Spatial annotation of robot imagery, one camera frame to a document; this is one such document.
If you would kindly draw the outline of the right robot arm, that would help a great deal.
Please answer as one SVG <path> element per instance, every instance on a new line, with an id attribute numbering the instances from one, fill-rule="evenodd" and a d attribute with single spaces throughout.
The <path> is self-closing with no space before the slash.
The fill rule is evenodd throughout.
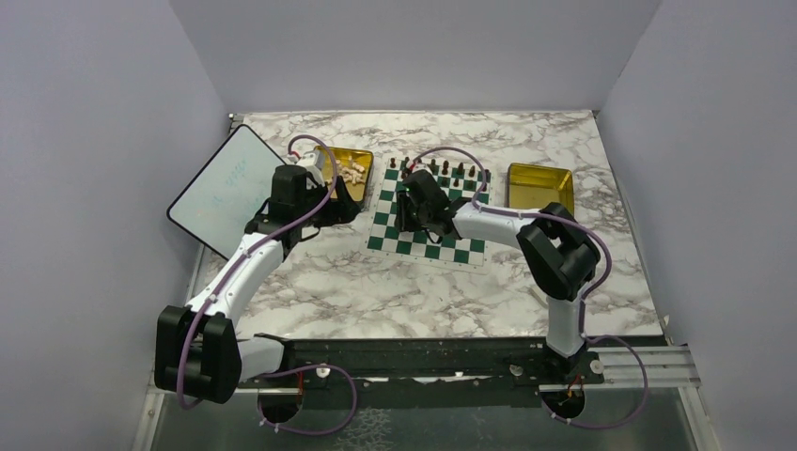
<path id="1" fill-rule="evenodd" d="M 583 300 L 601 260 L 595 240 L 566 207 L 552 202 L 542 210 L 515 210 L 449 199 L 426 170 L 402 173 L 397 191 L 400 231 L 423 231 L 450 240 L 481 240 L 523 253 L 548 303 L 544 374 L 564 382 L 580 368 L 586 351 Z"/>

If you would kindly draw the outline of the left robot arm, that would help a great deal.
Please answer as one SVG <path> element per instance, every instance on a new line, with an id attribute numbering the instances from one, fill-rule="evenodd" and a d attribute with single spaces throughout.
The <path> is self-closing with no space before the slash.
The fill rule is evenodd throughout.
<path id="1" fill-rule="evenodd" d="M 174 392 L 185 410 L 201 401 L 223 404 L 240 382 L 260 375 L 276 386 L 291 381 L 296 363 L 283 342 L 262 336 L 240 342 L 236 324 L 265 279 L 304 241 L 304 227 L 347 224 L 361 210 L 338 173 L 326 183 L 298 164 L 276 168 L 264 206 L 211 283 L 157 319 L 154 382 Z"/>

